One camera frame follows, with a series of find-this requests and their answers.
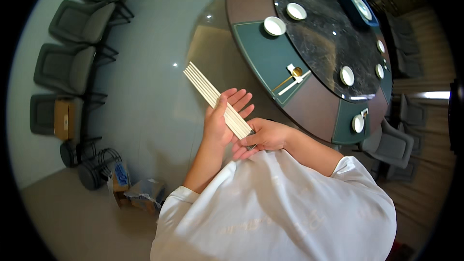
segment white wall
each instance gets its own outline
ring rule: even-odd
[[[61,141],[51,136],[32,134],[29,128],[31,95],[51,93],[37,86],[33,76],[42,44],[57,42],[48,34],[48,26],[62,1],[38,0],[13,59],[7,94],[7,138],[11,165],[19,188],[65,167],[59,154]]]

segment black marble tabletop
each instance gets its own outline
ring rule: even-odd
[[[379,89],[375,66],[383,57],[373,30],[353,26],[337,0],[274,0],[277,14],[287,25],[287,36],[313,74],[346,101],[370,99]],[[308,16],[296,21],[287,14],[288,3],[303,6]],[[340,69],[351,67],[352,86],[343,84]]]

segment blue tray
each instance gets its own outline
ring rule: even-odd
[[[379,26],[379,21],[375,17],[374,13],[372,12],[371,7],[369,6],[368,2],[366,0],[362,0],[365,5],[368,7],[372,19],[368,20],[365,18],[361,12],[358,10],[356,5],[353,3],[353,0],[338,0],[341,4],[341,6],[345,9],[346,13],[348,14],[348,17],[351,19],[351,21],[358,27],[360,28],[368,28],[371,26]]]

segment white bowl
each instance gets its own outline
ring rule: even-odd
[[[372,20],[371,11],[369,10],[368,6],[364,3],[363,0],[353,0],[353,3],[367,20]]]
[[[383,79],[383,68],[382,68],[382,65],[380,64],[377,64],[377,66],[375,66],[375,73],[377,74],[377,77]]]
[[[303,8],[303,6],[293,2],[287,4],[287,13],[294,20],[303,20],[307,16],[306,10]]]
[[[271,36],[280,36],[287,31],[287,26],[280,18],[270,16],[264,20],[264,29]]]
[[[348,66],[341,68],[340,78],[343,84],[347,86],[352,86],[355,83],[355,74],[353,74],[353,71]]]
[[[361,114],[357,114],[351,120],[351,127],[356,133],[361,133],[364,128],[364,117]]]
[[[377,48],[380,50],[381,53],[385,53],[385,46],[383,45],[381,40],[377,41]]]

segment cardboard box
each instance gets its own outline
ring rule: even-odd
[[[161,208],[165,191],[165,183],[150,178],[136,183],[124,195],[133,206],[155,215],[156,211]]]
[[[131,203],[124,195],[124,192],[131,188],[129,173],[127,171],[127,166],[124,163],[115,163],[111,177],[108,180],[108,187],[113,191],[113,195],[119,207],[129,205]]]
[[[56,100],[53,119],[55,136],[65,141],[74,138],[75,106],[73,102]]]

